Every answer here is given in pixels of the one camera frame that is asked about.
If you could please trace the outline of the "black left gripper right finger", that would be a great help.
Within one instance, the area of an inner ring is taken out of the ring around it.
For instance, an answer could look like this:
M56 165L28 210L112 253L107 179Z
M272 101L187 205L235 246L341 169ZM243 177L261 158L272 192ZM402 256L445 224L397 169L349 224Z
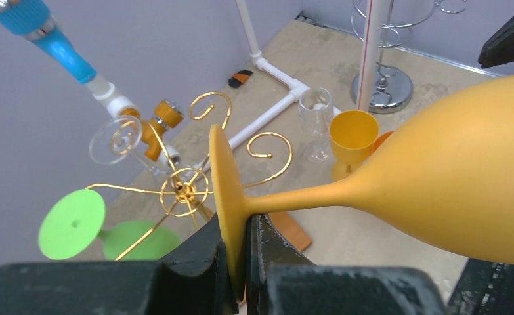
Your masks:
M445 314L423 271L393 266L321 266L296 250L268 215L246 222L248 314Z

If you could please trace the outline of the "yellow-orange plastic goblet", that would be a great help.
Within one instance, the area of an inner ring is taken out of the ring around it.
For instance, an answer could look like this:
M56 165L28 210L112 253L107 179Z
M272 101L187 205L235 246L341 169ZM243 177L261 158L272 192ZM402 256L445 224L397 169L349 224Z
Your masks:
M251 198L225 132L209 132L213 193L228 273L245 291L252 215L327 206L365 211L424 243L514 264L514 75L435 101L403 123L367 162L331 184Z

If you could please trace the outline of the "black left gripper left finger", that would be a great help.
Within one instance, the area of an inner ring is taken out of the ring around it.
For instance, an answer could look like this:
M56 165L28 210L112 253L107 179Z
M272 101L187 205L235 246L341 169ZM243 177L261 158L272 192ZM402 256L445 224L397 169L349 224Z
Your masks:
M0 314L233 314L218 221L155 261L0 266Z

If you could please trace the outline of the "green plastic goblet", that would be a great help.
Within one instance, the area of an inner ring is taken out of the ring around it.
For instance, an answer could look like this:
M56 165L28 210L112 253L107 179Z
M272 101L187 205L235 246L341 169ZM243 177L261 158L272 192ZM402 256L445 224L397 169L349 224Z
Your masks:
M174 231L150 220L129 220L103 229L106 204L94 190L76 190L60 199L46 214L37 243L52 260L75 257L96 239L107 260L157 260L176 249L181 239Z

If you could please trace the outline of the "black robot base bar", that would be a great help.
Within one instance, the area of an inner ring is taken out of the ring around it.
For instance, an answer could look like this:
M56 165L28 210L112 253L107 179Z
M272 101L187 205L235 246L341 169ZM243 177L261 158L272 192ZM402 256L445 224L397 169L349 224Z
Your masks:
M468 259L447 314L514 314L514 264Z

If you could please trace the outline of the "clear wine glass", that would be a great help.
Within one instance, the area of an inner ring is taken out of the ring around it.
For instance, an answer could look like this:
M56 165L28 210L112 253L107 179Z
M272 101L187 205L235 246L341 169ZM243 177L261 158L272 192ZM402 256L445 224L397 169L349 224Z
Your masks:
M329 90L323 87L306 90L299 98L299 117L305 137L305 157L314 163L327 160L330 155L328 128L333 119Z
M141 143L142 123L131 115L120 115L107 121L89 143L91 159L101 165L113 165L133 158L153 175L168 172L158 161L146 157L138 147Z

